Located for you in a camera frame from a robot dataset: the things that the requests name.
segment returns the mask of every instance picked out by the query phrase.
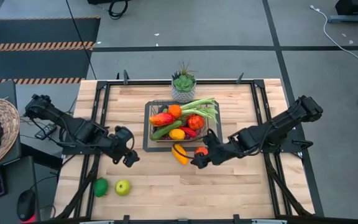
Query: wooden tabletop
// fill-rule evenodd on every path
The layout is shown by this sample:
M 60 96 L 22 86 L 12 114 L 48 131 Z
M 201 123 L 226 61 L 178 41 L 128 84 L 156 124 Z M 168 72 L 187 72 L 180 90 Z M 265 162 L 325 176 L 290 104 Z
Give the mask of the wooden tabletop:
M 272 116 L 286 110 L 287 103 L 280 79 L 265 79 L 265 86 Z M 74 116 L 90 119 L 95 91 L 96 81 L 81 82 Z M 219 103 L 225 142 L 227 136 L 237 130 L 257 125 L 249 86 L 196 87 L 196 99 L 212 96 Z M 111 88 L 106 126 L 110 127 L 110 131 L 114 131 L 116 125 L 126 126 L 134 133 L 134 149 L 140 161 L 127 168 L 122 162 L 114 165 L 108 156 L 102 155 L 98 177 L 107 179 L 110 189 L 107 195 L 95 197 L 92 219 L 122 220 L 124 215 L 130 215 L 131 220 L 227 219 L 232 218 L 233 214 L 239 214 L 241 218 L 273 218 L 262 155 L 235 158 L 220 166 L 210 164 L 205 169 L 198 169 L 191 164 L 179 164 L 171 152 L 145 152 L 142 149 L 146 102 L 170 99 L 171 89 L 168 85 Z M 103 93 L 97 121 L 100 119 L 102 100 Z M 286 153 L 282 153 L 281 158 L 288 188 L 309 212 L 314 212 L 301 160 Z M 78 155 L 62 168 L 55 196 L 57 214 L 77 191 L 82 162 L 83 156 Z M 120 179 L 132 183 L 131 193 L 126 197 L 120 197 L 114 192 L 114 184 Z M 284 212 L 278 187 L 277 192 L 280 210 Z M 82 215 L 85 214 L 88 192 L 84 195 Z

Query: black floor mat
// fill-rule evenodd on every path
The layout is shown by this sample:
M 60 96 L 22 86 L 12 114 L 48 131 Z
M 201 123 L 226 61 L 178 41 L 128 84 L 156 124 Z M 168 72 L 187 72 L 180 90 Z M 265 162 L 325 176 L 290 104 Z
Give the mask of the black floor mat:
M 78 83 L 88 73 L 100 18 L 1 19 L 0 82 L 18 84 Z

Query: white cable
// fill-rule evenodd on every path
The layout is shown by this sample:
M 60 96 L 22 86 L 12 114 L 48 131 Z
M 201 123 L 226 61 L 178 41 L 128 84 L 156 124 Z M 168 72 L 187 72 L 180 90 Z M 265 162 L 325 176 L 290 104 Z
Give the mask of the white cable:
M 312 10 L 314 10 L 314 11 L 320 13 L 321 15 L 323 15 L 324 18 L 326 19 L 326 22 L 324 23 L 324 27 L 323 27 L 324 34 L 325 34 L 335 45 L 337 45 L 341 50 L 343 50 L 343 51 L 345 51 L 345 52 L 347 52 L 347 53 L 349 53 L 349 54 L 355 56 L 355 58 L 358 59 L 358 56 L 357 56 L 355 53 L 353 53 L 353 52 L 351 52 L 351 51 L 348 51 L 348 50 L 344 49 L 343 47 L 341 47 L 339 44 L 337 44 L 337 43 L 335 42 L 335 40 L 333 40 L 333 39 L 327 34 L 327 31 L 326 31 L 326 26 L 327 26 L 327 23 L 328 23 L 328 18 L 327 18 L 327 16 L 326 16 L 323 12 L 321 12 L 320 9 L 315 8 L 313 5 L 311 5 L 310 8 L 311 8 Z

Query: hazard stripe tape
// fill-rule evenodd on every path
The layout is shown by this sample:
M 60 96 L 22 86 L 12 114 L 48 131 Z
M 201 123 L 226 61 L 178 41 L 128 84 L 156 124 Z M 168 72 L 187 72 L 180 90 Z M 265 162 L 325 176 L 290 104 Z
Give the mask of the hazard stripe tape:
M 55 19 L 72 19 L 71 17 L 58 17 L 58 18 L 18 18 L 18 19 L 0 19 L 0 21 L 23 21 L 23 20 L 55 20 Z M 74 19 L 100 19 L 100 16 L 83 16 L 83 17 L 74 17 Z
M 79 83 L 84 78 L 0 78 L 0 83 L 8 80 L 13 80 L 14 83 L 21 85 L 34 85 Z
M 0 51 L 31 51 L 31 50 L 92 50 L 93 41 L 81 42 L 43 42 L 43 43 L 8 43 L 0 44 Z

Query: gray floor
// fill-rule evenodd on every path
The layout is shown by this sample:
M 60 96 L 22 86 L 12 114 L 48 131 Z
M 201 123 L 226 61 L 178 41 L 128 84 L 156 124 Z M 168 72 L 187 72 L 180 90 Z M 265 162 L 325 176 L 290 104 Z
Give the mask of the gray floor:
M 85 0 L 69 0 L 74 16 L 101 16 L 98 47 L 183 45 L 273 45 L 262 1 L 259 0 L 133 0 L 127 14 L 112 21 Z M 323 34 L 324 17 L 309 5 L 335 14 L 333 0 L 268 0 L 280 45 L 333 45 Z M 0 18 L 68 17 L 61 0 L 5 0 Z M 340 44 L 358 45 L 358 24 L 328 24 L 327 32 Z M 358 218 L 358 61 L 344 52 L 284 52 L 295 96 L 309 95 L 324 108 L 320 121 L 304 125 L 314 174 L 327 217 Z M 169 78 L 179 61 L 190 62 L 198 78 L 281 78 L 275 52 L 97 52 L 92 64 L 100 79 L 115 78 L 126 69 L 131 79 Z M 67 110 L 78 85 L 17 85 L 19 111 L 31 94 L 48 94 Z M 22 125 L 21 133 L 36 129 Z M 60 156 L 48 141 L 22 140 Z M 37 167 L 37 178 L 49 176 Z M 53 202 L 54 180 L 40 184 L 41 207 Z

